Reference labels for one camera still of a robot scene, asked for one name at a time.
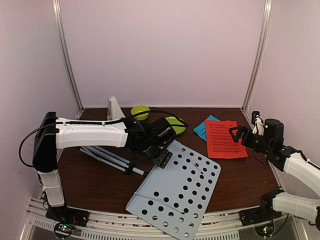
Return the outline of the red sheet music paper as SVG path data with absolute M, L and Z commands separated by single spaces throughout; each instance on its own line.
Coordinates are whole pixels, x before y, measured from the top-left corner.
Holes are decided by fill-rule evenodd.
M 231 160 L 248 157 L 246 148 L 235 143 L 229 133 L 230 128 L 238 126 L 236 121 L 205 120 L 204 125 L 208 158 Z

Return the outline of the white perforated music stand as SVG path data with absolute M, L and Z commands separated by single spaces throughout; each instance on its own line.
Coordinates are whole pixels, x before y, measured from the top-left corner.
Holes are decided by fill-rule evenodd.
M 155 165 L 134 191 L 126 211 L 179 240 L 192 240 L 203 219 L 221 166 L 174 140 L 164 168 Z

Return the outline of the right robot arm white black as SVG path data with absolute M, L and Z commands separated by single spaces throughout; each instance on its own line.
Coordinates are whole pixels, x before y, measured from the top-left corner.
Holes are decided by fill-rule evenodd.
M 281 172 L 300 180 L 317 195 L 320 193 L 320 167 L 308 159 L 301 150 L 284 145 L 284 124 L 277 119 L 262 120 L 259 115 L 254 129 L 244 126 L 228 130 L 235 143 L 262 153 L 267 161 Z M 283 190 L 264 194 L 256 210 L 259 220 L 266 221 L 275 213 L 282 212 L 320 226 L 320 200 L 292 195 Z

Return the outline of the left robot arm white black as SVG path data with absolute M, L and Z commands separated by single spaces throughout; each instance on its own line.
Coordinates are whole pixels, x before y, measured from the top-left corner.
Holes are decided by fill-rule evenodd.
M 48 112 L 34 138 L 32 165 L 41 179 L 53 215 L 61 222 L 67 222 L 72 218 L 72 211 L 65 203 L 58 171 L 58 149 L 130 148 L 164 168 L 172 156 L 167 145 L 175 136 L 175 130 L 164 117 L 152 123 L 141 123 L 133 116 L 114 120 L 73 120 Z

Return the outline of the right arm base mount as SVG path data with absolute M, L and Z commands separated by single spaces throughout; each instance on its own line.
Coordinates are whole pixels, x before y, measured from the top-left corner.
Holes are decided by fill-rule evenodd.
M 241 210 L 239 218 L 243 227 L 253 225 L 255 233 L 261 238 L 269 238 L 276 232 L 275 219 L 282 216 L 278 211 L 265 211 L 260 207 Z

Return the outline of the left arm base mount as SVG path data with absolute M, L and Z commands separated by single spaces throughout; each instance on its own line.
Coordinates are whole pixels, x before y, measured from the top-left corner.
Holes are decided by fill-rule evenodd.
M 90 213 L 86 210 L 79 210 L 70 207 L 49 207 L 45 217 L 56 221 L 53 233 L 60 239 L 70 237 L 76 227 L 86 227 Z

